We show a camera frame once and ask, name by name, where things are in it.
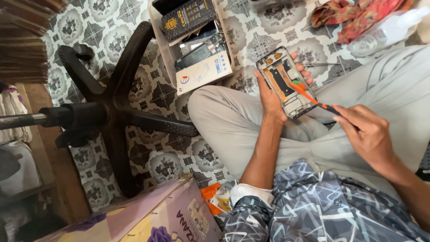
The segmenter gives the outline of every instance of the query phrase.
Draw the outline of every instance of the purple rose print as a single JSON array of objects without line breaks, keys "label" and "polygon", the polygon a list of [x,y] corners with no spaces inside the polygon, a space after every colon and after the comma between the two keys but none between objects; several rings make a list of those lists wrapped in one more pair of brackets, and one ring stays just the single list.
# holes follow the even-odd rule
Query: purple rose print
[{"label": "purple rose print", "polygon": [[159,228],[152,227],[151,229],[151,237],[148,238],[147,242],[175,242],[180,239],[179,236],[176,237],[175,240],[172,239],[172,235],[167,232],[166,227],[160,226]]},{"label": "purple rose print", "polygon": [[78,224],[72,225],[66,229],[66,232],[73,231],[87,231],[91,229],[96,223],[103,221],[106,218],[106,214],[102,213],[96,216],[91,216],[87,220],[84,220]]}]

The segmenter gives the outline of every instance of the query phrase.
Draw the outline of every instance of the circuit board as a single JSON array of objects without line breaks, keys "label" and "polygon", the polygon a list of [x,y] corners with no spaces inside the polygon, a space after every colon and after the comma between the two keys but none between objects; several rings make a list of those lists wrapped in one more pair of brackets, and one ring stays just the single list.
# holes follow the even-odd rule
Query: circuit board
[{"label": "circuit board", "polygon": [[268,86],[281,100],[283,110],[289,119],[296,119],[316,107],[308,98],[291,88],[290,84],[293,81],[303,83],[306,87],[305,92],[316,99],[303,76],[295,68],[295,63],[285,47],[277,48],[258,60],[256,65]]}]

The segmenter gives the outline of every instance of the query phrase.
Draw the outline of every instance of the hand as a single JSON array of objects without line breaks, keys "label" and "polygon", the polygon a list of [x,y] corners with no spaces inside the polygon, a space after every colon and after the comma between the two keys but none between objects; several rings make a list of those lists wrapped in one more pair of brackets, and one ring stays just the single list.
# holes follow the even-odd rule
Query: hand
[{"label": "hand", "polygon": [[[297,52],[291,53],[291,58],[294,60],[298,56]],[[310,71],[305,71],[304,66],[300,63],[296,63],[296,68],[304,77],[310,76]],[[267,85],[264,77],[258,70],[254,71],[254,75],[257,78],[258,87],[260,89],[260,98],[261,103],[263,104],[263,115],[264,117],[275,118],[276,120],[280,120],[285,122],[287,120],[287,116],[282,110],[281,101],[279,97],[276,95],[274,91],[272,91]],[[308,85],[312,84],[313,78],[308,78],[306,83]]]},{"label": "hand", "polygon": [[389,123],[364,105],[348,109],[333,104],[342,116],[335,116],[348,136],[352,148],[372,168],[384,177],[389,176],[390,168],[401,165],[394,154],[389,133]]}]

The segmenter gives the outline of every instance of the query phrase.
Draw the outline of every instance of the finger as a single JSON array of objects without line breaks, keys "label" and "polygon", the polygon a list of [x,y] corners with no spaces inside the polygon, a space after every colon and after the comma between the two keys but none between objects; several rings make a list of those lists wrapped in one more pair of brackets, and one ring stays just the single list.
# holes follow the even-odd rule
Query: finger
[{"label": "finger", "polygon": [[257,78],[258,88],[260,88],[260,91],[270,90],[269,86],[266,83],[266,80],[258,70],[254,70],[254,75]]},{"label": "finger", "polygon": [[295,59],[297,58],[297,56],[298,56],[297,51],[295,51],[295,52],[291,53],[291,54],[290,54],[290,56],[291,56],[291,58],[292,58],[293,60],[295,60]]},{"label": "finger", "polygon": [[308,78],[305,80],[306,84],[311,85],[313,83],[313,78]]},{"label": "finger", "polygon": [[361,114],[356,113],[351,109],[347,109],[341,105],[333,103],[333,108],[338,111],[344,118],[346,118],[350,123],[357,126],[361,130],[366,130],[371,124],[370,120]]},{"label": "finger", "polygon": [[301,71],[301,75],[304,77],[310,76],[310,71]]},{"label": "finger", "polygon": [[300,62],[297,62],[296,63],[296,69],[298,71],[303,71],[304,70],[304,66]]},{"label": "finger", "polygon": [[362,104],[355,105],[351,107],[351,109],[354,110],[356,113],[363,115],[372,122],[381,123],[383,120],[383,118],[379,117],[379,115],[377,115],[375,112]]},{"label": "finger", "polygon": [[350,123],[346,118],[341,116],[334,116],[333,119],[339,123],[341,128],[345,131],[348,139],[351,143],[354,143],[360,139],[357,129]]}]

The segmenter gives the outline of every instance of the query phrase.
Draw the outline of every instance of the metal pole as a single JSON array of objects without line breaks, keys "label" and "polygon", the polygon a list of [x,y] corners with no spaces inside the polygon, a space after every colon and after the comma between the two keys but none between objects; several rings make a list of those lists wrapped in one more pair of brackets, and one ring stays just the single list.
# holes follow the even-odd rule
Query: metal pole
[{"label": "metal pole", "polygon": [[0,117],[0,130],[43,124],[48,116],[43,113]]}]

